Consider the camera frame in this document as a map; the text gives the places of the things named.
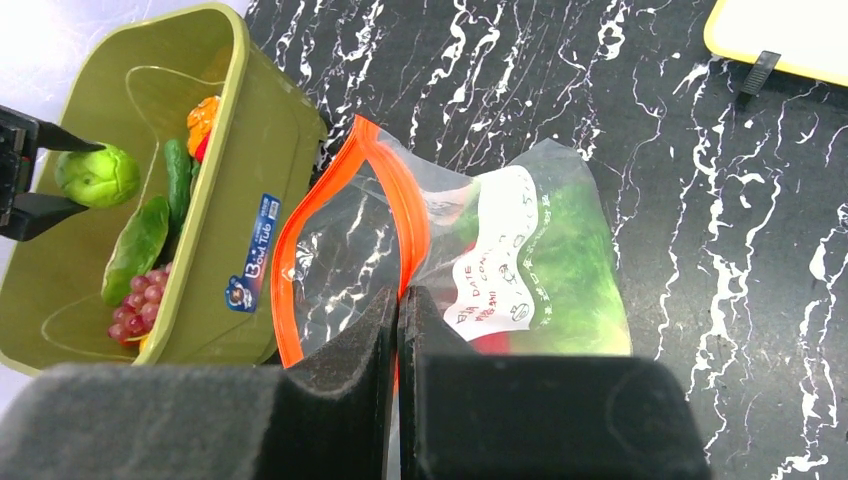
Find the green chili pepper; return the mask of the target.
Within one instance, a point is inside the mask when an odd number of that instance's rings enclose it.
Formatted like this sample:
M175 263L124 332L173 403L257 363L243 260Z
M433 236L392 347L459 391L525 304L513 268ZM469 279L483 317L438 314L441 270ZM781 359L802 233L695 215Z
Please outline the green chili pepper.
M177 233L182 227L190 204L192 183L192 157L179 139L168 140L163 148L168 176L169 232Z

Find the light green round fruit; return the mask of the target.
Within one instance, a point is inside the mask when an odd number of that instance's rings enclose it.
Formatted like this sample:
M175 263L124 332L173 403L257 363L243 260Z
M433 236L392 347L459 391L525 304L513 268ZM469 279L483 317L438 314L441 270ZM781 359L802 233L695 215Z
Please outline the light green round fruit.
M138 162L110 144L95 152L61 153L54 178L65 197L88 208L122 205L141 188Z

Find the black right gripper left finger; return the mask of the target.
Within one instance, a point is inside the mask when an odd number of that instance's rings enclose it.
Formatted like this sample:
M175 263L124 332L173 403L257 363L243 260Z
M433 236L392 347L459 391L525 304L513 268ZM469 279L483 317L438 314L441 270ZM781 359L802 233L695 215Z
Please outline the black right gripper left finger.
M52 368L1 423L5 479L381 479L397 294L296 365Z

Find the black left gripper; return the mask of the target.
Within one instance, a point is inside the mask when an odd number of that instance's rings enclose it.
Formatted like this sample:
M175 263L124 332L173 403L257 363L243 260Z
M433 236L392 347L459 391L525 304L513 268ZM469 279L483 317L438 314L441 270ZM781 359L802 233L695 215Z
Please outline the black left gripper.
M83 153L106 148L54 123L1 106L1 236L18 242L32 240L88 210L66 197L26 193L31 187L38 147Z

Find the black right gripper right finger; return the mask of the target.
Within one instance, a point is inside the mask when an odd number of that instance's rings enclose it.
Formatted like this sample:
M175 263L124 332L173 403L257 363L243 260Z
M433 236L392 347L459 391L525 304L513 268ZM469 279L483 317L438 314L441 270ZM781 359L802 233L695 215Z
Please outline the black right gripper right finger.
M404 479L708 479L672 372L629 356L484 355L412 287L398 314Z

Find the clear zip top bag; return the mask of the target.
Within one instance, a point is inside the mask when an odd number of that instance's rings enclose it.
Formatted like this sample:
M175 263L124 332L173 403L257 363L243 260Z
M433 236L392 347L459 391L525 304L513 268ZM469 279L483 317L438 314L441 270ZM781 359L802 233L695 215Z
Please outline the clear zip top bag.
M519 253L539 226L540 195L573 183L596 187L581 155L551 139L468 176L357 117L274 250L270 294L283 364L352 326L384 288L426 288L441 318L472 346L528 329L535 302Z

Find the green lettuce head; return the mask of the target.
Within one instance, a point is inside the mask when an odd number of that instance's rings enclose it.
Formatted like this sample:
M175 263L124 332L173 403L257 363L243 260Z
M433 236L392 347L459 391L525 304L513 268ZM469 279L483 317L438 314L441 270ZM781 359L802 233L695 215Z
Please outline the green lettuce head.
M629 356L611 232L594 185L573 183L539 197L539 226L518 269L535 302L528 329L473 340L487 354Z

